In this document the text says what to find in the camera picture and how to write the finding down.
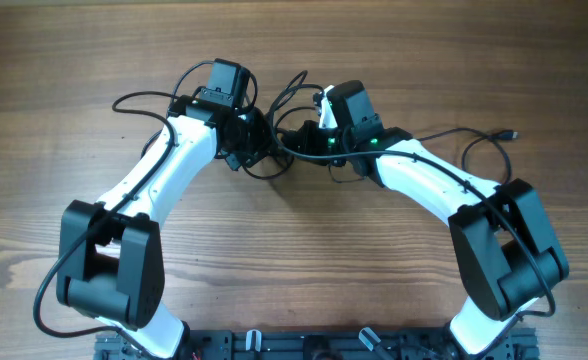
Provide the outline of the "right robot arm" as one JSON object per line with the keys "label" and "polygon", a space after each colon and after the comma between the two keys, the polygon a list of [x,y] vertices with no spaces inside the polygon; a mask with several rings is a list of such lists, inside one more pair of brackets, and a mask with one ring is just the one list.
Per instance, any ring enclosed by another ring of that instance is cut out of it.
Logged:
{"label": "right robot arm", "polygon": [[478,178],[410,133],[385,127],[358,80],[318,88],[313,101],[318,120],[297,131],[273,129],[284,151],[322,165],[349,162],[447,225],[468,294],[445,328],[457,355],[488,355],[518,321],[537,316],[531,306],[539,299],[548,302],[545,316],[555,313],[552,289],[568,277],[569,262],[529,183]]}

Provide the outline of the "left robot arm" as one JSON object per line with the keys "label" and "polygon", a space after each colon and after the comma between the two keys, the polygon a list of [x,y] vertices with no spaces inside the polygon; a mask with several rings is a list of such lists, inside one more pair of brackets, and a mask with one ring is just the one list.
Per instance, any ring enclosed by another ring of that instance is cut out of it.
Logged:
{"label": "left robot arm", "polygon": [[193,359],[190,328],[162,302],[161,228],[195,176],[215,159],[233,171],[269,156],[273,145],[255,96],[254,74],[216,59],[191,95],[167,93],[161,132],[126,177],[94,203],[73,201],[61,219],[59,257],[43,280],[64,306],[100,321],[127,353]]}

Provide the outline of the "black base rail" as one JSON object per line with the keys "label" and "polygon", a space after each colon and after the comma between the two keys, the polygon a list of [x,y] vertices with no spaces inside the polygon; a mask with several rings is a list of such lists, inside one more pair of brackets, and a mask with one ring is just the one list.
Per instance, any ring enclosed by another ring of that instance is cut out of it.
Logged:
{"label": "black base rail", "polygon": [[[511,330],[482,358],[467,355],[442,328],[404,328],[399,331],[247,332],[192,330],[186,351],[175,359],[540,359],[532,328]],[[96,338],[93,359],[151,359],[113,334]]]}

